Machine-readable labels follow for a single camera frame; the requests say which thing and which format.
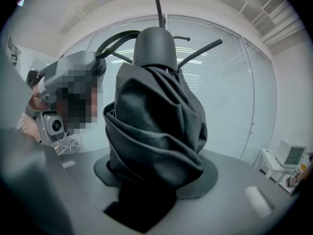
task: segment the white table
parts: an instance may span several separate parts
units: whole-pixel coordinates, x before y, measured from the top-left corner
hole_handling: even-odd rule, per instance
[[[262,149],[259,155],[257,162],[255,163],[254,168],[260,170],[262,166],[262,162],[265,162],[266,166],[268,167],[268,172],[266,173],[265,177],[270,178],[273,172],[279,172],[282,175],[277,180],[276,185],[278,185],[283,177],[286,174],[291,174],[294,168],[284,168],[280,165],[277,159],[274,156],[274,151]]]

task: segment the computer monitor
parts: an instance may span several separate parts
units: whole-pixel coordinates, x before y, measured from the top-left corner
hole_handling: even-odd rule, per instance
[[[291,145],[286,141],[281,140],[279,147],[275,152],[275,156],[281,166],[286,168],[296,168],[300,163],[305,149],[305,146]]]

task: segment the hand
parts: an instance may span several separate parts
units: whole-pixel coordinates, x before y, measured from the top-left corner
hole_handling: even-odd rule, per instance
[[[38,85],[36,85],[33,88],[33,96],[31,100],[29,101],[29,106],[33,110],[37,110],[37,111],[47,110],[48,104],[40,102],[39,95],[40,95],[40,92],[38,90]],[[37,127],[35,120],[28,115],[24,115],[23,121],[24,121],[24,127],[25,127],[24,129],[25,134],[32,138],[39,139],[40,134],[39,134],[38,127]]]

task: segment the round base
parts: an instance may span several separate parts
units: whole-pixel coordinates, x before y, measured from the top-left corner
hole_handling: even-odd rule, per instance
[[[218,178],[216,166],[207,158],[200,156],[203,165],[202,175],[195,181],[179,188],[176,191],[177,199],[200,198],[213,188]],[[99,159],[93,167],[97,177],[109,187],[121,188],[122,180],[108,169],[110,155]]]

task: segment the white wall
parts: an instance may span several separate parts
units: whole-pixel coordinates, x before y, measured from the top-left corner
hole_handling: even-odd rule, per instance
[[[243,35],[271,59],[257,30],[238,11],[217,0],[161,0],[164,14],[204,19]],[[90,33],[124,19],[156,14],[155,0],[115,0],[89,14],[65,35],[58,56]]]
[[[9,19],[9,33],[14,44],[55,57],[63,39],[56,31],[57,20],[53,21],[55,17],[51,13],[56,8],[48,10],[48,4],[42,1],[37,3],[35,10],[33,6],[29,8],[27,2],[25,0],[23,7],[18,6]]]
[[[17,46],[18,49],[21,51],[21,54],[18,57],[18,71],[25,81],[28,75],[29,70],[31,69],[34,60],[37,59],[37,67],[34,67],[37,70],[41,70],[47,64],[50,64],[56,60],[55,57],[48,56],[46,54],[34,51],[32,49],[24,48],[22,46]]]
[[[277,114],[269,149],[280,140],[305,145],[313,151],[313,48],[311,41],[294,45],[273,56],[277,87]],[[301,163],[309,165],[305,154]],[[286,177],[281,185],[285,186]]]

